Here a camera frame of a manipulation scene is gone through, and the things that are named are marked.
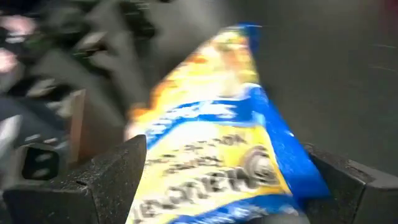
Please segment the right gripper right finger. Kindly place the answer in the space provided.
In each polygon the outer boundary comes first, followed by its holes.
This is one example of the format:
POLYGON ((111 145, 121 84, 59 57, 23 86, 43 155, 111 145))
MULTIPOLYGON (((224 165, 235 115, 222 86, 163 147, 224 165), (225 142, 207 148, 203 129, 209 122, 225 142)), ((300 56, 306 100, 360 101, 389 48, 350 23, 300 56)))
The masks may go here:
POLYGON ((309 200, 310 223, 397 223, 397 177, 304 144, 330 190, 330 196, 309 200))

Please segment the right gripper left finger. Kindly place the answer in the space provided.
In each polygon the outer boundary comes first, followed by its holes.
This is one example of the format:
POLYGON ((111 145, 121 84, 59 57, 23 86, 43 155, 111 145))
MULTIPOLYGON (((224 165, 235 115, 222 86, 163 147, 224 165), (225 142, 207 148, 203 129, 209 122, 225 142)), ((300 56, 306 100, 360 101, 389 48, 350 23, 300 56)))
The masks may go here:
POLYGON ((146 159, 146 137, 137 135, 115 149, 41 185, 5 190, 12 223, 125 223, 146 159))

